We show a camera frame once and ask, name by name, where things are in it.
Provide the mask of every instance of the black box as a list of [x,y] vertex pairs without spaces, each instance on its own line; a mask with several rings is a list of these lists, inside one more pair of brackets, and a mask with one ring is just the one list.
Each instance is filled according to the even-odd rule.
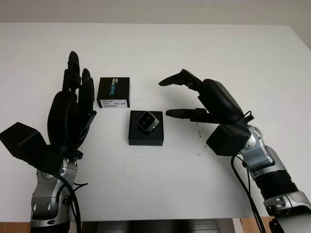
[[130,78],[101,78],[97,102],[100,108],[129,108]]
[[131,111],[130,127],[128,133],[129,145],[138,146],[162,146],[164,141],[163,114],[162,112],[151,112],[159,124],[153,132],[144,132],[137,124],[137,121],[145,111]]

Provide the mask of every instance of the white table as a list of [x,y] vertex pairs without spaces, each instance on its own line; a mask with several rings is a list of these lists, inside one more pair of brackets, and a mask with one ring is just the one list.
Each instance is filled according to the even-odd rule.
[[[186,68],[220,81],[311,198],[311,53],[289,27],[0,24],[0,130],[20,121],[45,140],[71,50],[94,79],[131,77],[131,108],[100,109],[82,145],[76,182],[82,220],[251,216],[230,168],[205,141],[216,126],[164,117],[162,147],[129,146],[130,110],[201,107],[184,86],[160,87]],[[35,169],[0,145],[0,221],[29,221]],[[239,169],[245,180],[245,171]],[[252,194],[267,215],[256,185]]]

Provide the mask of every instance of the wire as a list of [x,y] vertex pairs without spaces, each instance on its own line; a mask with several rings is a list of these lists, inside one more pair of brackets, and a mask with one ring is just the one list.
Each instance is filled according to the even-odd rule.
[[239,156],[236,156],[238,159],[240,159],[241,161],[242,161],[242,163],[244,163],[244,160],[243,159],[241,159]]
[[254,203],[254,200],[253,200],[251,194],[250,194],[250,190],[247,190],[247,188],[246,188],[244,182],[242,181],[241,177],[239,176],[239,174],[238,174],[238,172],[237,172],[237,170],[236,170],[236,168],[235,168],[235,166],[234,166],[234,159],[235,159],[236,157],[237,157],[237,155],[233,155],[233,156],[231,157],[231,167],[232,167],[232,170],[233,170],[234,174],[236,175],[236,177],[238,178],[239,182],[241,183],[242,188],[244,189],[244,191],[245,191],[246,194],[247,194],[247,197],[248,197],[248,199],[249,199],[250,205],[251,205],[251,207],[252,207],[252,211],[253,211],[253,213],[254,213],[254,217],[255,217],[256,223],[257,223],[258,228],[259,228],[259,231],[260,231],[261,233],[266,233],[266,230],[265,230],[265,228],[264,228],[264,225],[263,225],[263,222],[262,222],[261,217],[260,217],[260,215],[259,215],[259,212],[258,212],[258,210],[257,210],[257,207],[256,207],[256,205],[255,205],[255,203]]
[[250,114],[250,115],[251,115],[251,114],[252,114],[252,111],[248,111],[247,113],[245,113],[245,114],[244,114],[244,117],[245,117],[247,114]]
[[74,189],[74,191],[77,191],[79,188],[82,188],[83,186],[86,186],[86,185],[88,185],[88,183],[82,183],[82,184],[78,185],[78,187],[76,187]]
[[75,182],[73,182],[73,184],[76,185],[76,186],[81,186],[81,185],[84,186],[84,185],[87,185],[88,183],[75,183]]
[[75,210],[76,210],[75,212],[73,211],[73,205],[71,204],[71,209],[72,209],[72,212],[73,212],[74,220],[75,220],[76,225],[77,225],[77,233],[82,233],[80,209],[79,209],[78,200],[77,200],[77,197],[76,197],[76,195],[74,193],[74,190],[72,189],[70,183],[64,177],[59,175],[58,173],[54,172],[51,175],[55,176],[57,179],[59,179],[61,182],[63,182],[63,184],[66,186],[66,188],[70,192],[70,197],[72,198],[72,201],[74,203],[74,207],[75,207]]
[[247,180],[248,180],[248,193],[249,193],[249,195],[251,195],[251,180],[249,179],[249,172],[248,172],[248,170],[247,170]]

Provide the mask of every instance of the robotic hand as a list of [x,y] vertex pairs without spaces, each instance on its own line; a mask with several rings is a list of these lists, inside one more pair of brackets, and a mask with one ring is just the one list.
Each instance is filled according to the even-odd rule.
[[62,91],[56,94],[48,117],[50,145],[37,130],[19,122],[0,133],[1,142],[14,157],[38,169],[38,184],[32,198],[31,233],[67,233],[70,207],[77,232],[81,233],[79,205],[74,193],[77,188],[73,190],[72,186],[78,170],[77,159],[83,155],[78,148],[96,115],[93,103],[93,79],[87,69],[80,77],[79,58],[72,51]]
[[310,232],[311,203],[292,182],[277,153],[265,145],[259,129],[248,124],[254,119],[252,113],[249,111],[244,114],[220,82],[211,79],[201,81],[187,70],[183,69],[180,73],[159,83],[160,86],[171,84],[186,85],[189,89],[197,91],[198,99],[209,113],[201,108],[175,109],[168,110],[166,115],[174,118],[188,118],[195,122],[219,124],[207,140],[207,145],[217,155],[231,156],[232,168],[248,195],[260,231],[265,232],[265,229],[259,213],[249,190],[234,168],[233,162],[238,153],[243,156],[243,163],[261,190],[265,200],[263,204],[268,214],[276,217],[269,224],[271,231],[284,232],[283,226],[287,232],[299,232],[297,228],[293,231],[286,224],[286,222],[291,222],[290,219],[295,219],[302,227],[301,232]]

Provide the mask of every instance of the camera box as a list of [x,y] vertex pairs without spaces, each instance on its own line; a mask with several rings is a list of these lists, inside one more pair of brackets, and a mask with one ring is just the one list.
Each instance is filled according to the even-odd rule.
[[100,108],[129,108],[130,78],[101,78],[97,102]]
[[128,143],[129,145],[136,146],[162,146],[164,141],[164,130],[163,130],[163,114],[162,112],[152,111],[159,124],[155,127],[152,132],[145,132],[141,129],[138,124],[139,119],[145,113],[145,111],[131,111],[130,125],[128,132]]

